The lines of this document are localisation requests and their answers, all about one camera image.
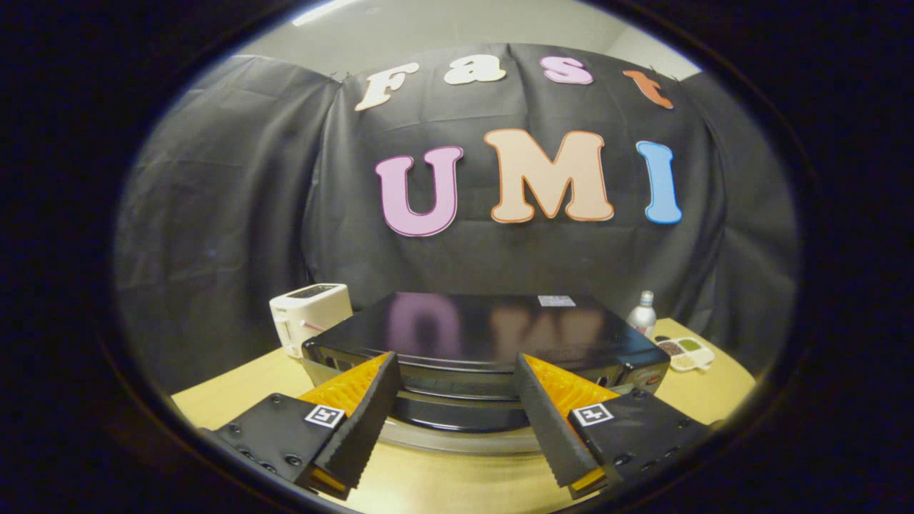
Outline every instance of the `black cloth backdrop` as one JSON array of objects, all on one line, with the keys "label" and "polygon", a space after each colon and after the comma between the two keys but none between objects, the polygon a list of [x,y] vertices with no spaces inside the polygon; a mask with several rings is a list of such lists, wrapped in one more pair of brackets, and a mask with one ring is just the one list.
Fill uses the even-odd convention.
[{"label": "black cloth backdrop", "polygon": [[[460,57],[491,54],[495,82],[443,80]],[[539,61],[572,57],[589,85]],[[391,99],[355,111],[366,77],[418,62]],[[674,105],[622,74],[639,70]],[[569,131],[599,134],[612,219],[502,224],[492,130],[528,131],[554,158]],[[668,146],[683,218],[649,221],[635,143]],[[375,166],[408,155],[409,204],[434,205],[423,155],[457,145],[457,214],[430,237],[384,221]],[[625,316],[643,289],[671,316],[761,372],[783,342],[798,285],[798,234],[784,166],[737,101],[705,74],[677,82],[581,50],[480,45],[404,56],[342,82],[237,56],[177,101],[141,151],[118,222],[116,283],[139,359],[169,392],[278,347],[268,301],[312,282],[348,284],[354,309],[393,291],[591,293]]]}]

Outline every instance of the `white wall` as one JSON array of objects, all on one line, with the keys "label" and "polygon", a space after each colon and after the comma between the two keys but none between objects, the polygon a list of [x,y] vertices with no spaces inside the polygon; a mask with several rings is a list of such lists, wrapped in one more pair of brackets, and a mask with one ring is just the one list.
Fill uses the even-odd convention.
[{"label": "white wall", "polygon": [[601,53],[620,19],[570,0],[359,0],[295,27],[291,19],[238,53],[342,79],[402,64],[410,53],[477,43],[538,43]]},{"label": "white wall", "polygon": [[692,61],[666,44],[631,26],[626,27],[603,53],[645,68],[653,67],[657,73],[679,80],[701,71]]}]

